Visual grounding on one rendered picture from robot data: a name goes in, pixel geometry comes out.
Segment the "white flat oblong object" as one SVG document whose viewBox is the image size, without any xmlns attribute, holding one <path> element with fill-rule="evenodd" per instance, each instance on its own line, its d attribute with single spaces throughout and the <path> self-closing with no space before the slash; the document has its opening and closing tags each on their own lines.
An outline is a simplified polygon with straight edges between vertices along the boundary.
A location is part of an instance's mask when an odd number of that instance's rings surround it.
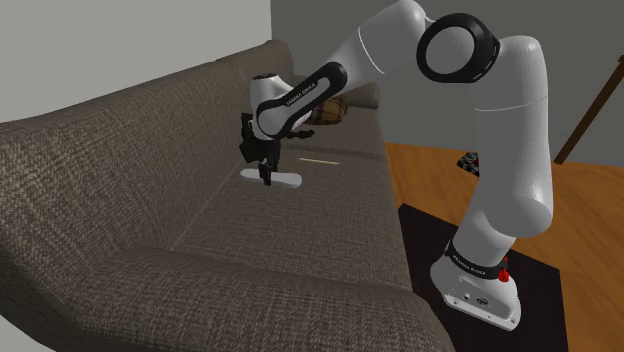
<svg viewBox="0 0 624 352">
<path fill-rule="evenodd" d="M 302 184 L 302 177 L 297 173 L 272 172 L 269 181 L 266 181 L 260 176 L 260 171 L 258 169 L 246 168 L 240 171 L 240 176 L 245 181 L 265 186 L 294 189 Z"/>
</svg>

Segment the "brown plaid cushion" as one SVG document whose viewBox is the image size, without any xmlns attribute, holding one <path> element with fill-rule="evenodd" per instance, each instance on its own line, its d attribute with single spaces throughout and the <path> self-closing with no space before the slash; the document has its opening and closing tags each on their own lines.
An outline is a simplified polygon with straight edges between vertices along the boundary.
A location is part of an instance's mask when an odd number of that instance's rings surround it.
<svg viewBox="0 0 624 352">
<path fill-rule="evenodd" d="M 349 105 L 345 95 L 337 95 L 329 98 L 316 106 L 310 113 L 305 124 L 309 125 L 335 125 L 345 118 Z"/>
</svg>

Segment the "grey-brown fabric sofa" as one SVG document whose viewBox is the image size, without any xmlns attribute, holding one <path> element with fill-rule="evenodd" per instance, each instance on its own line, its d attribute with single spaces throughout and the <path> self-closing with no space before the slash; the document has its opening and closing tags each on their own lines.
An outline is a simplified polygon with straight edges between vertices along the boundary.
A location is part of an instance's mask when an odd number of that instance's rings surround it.
<svg viewBox="0 0 624 352">
<path fill-rule="evenodd" d="M 266 72 L 298 82 L 286 43 L 0 123 L 0 317 L 56 352 L 455 352 L 412 290 L 378 87 L 267 187 L 239 151 Z"/>
</svg>

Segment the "black white checkered object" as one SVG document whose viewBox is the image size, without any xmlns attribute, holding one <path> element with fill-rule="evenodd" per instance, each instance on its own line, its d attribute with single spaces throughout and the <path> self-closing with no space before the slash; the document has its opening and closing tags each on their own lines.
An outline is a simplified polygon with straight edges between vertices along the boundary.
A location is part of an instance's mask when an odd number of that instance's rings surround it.
<svg viewBox="0 0 624 352">
<path fill-rule="evenodd" d="M 466 152 L 458 161 L 457 166 L 470 172 L 476 177 L 480 176 L 479 156 L 477 152 Z"/>
</svg>

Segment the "dark brown wooden pole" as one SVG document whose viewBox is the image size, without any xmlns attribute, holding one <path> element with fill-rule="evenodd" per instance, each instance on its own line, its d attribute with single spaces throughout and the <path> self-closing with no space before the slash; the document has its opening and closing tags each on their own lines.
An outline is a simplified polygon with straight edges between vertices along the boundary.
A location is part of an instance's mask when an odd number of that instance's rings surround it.
<svg viewBox="0 0 624 352">
<path fill-rule="evenodd" d="M 624 79 L 624 54 L 618 58 L 617 66 L 593 100 L 581 120 L 576 125 L 575 129 L 568 137 L 560 151 L 554 158 L 554 163 L 562 165 L 577 146 L 583 135 L 591 126 L 592 122 L 598 116 L 602 108 L 605 106 L 609 98 L 615 92 L 619 84 Z"/>
</svg>

